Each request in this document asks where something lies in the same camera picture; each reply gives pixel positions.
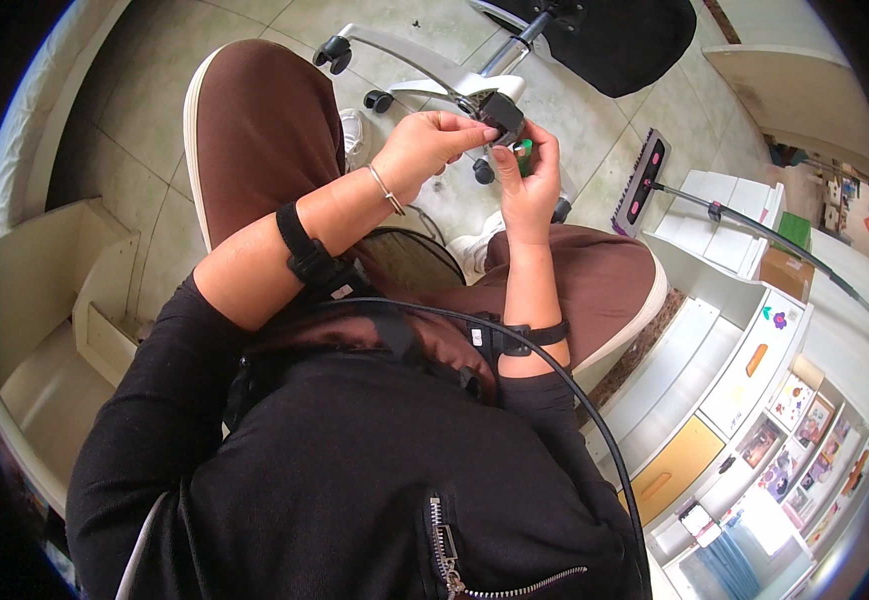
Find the orange drawer handle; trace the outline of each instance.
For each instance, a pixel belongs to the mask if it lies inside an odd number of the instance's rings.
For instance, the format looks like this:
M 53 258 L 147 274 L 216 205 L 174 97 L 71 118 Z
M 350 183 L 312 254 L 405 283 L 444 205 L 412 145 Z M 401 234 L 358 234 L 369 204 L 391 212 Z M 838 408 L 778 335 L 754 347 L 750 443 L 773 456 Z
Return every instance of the orange drawer handle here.
M 672 474 L 670 473 L 661 473 L 657 477 L 654 478 L 654 481 L 647 484 L 647 487 L 639 494 L 642 500 L 648 500 L 652 496 L 658 493 L 668 480 L 672 478 Z

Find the brown pants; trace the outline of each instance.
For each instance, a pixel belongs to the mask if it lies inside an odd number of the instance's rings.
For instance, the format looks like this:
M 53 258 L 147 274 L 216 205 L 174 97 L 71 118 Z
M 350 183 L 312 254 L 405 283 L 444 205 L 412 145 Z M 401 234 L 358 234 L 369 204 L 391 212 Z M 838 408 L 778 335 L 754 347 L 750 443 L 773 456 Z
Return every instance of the brown pants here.
M 186 102 L 185 143 L 191 187 L 212 248 L 345 171 L 331 80 L 277 44 L 252 39 L 223 47 L 200 81 L 195 77 L 188 101 L 192 105 Z M 569 344 L 576 367 L 636 315 L 645 317 L 642 308 L 656 284 L 655 260 L 633 239 L 576 225 L 552 225 L 550 245 L 561 309 L 571 323 Z M 372 284 L 389 298 L 467 313 L 504 312 L 509 272 L 504 232 L 492 238 L 487 274 L 479 282 L 424 294 L 401 288 L 360 246 L 349 254 L 360 258 Z M 493 389 L 490 368 L 460 330 L 463 323 L 429 314 L 409 320 L 429 357 L 456 369 L 470 366 Z M 279 346 L 382 345 L 371 321 L 351 312 L 294 323 L 278 339 Z

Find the mop head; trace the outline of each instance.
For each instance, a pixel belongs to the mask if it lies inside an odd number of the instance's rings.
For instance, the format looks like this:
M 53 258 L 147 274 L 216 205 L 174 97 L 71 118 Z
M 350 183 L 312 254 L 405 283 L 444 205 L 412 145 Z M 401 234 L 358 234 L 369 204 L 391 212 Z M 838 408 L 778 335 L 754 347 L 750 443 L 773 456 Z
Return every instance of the mop head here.
M 661 137 L 657 129 L 651 129 L 647 133 L 641 154 L 634 165 L 634 172 L 627 180 L 615 214 L 611 217 L 611 227 L 616 233 L 627 237 L 638 234 L 645 209 L 655 195 L 655 188 L 651 183 L 661 177 L 661 168 L 671 149 L 671 145 Z

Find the black sweater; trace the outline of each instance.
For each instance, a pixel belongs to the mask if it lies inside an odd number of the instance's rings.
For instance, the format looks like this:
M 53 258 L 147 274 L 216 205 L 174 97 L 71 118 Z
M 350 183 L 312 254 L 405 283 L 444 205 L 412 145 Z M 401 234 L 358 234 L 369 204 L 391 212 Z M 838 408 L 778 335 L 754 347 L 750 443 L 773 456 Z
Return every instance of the black sweater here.
M 468 590 L 584 567 L 542 592 L 638 595 L 631 522 L 555 373 L 501 378 L 493 408 L 390 361 L 315 356 L 222 441 L 249 337 L 189 277 L 98 412 L 67 507 L 89 598 L 115 596 L 165 492 L 132 598 L 445 598 L 431 498 Z

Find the woman's left hand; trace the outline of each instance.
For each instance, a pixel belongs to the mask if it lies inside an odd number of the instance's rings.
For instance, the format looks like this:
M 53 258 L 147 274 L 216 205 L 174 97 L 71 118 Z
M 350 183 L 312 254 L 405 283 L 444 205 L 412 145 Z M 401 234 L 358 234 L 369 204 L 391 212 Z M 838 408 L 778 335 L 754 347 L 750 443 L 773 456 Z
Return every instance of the woman's left hand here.
M 441 175 L 464 152 L 498 138 L 498 129 L 444 110 L 409 114 L 394 127 L 371 165 L 401 204 L 418 197 L 421 186 Z

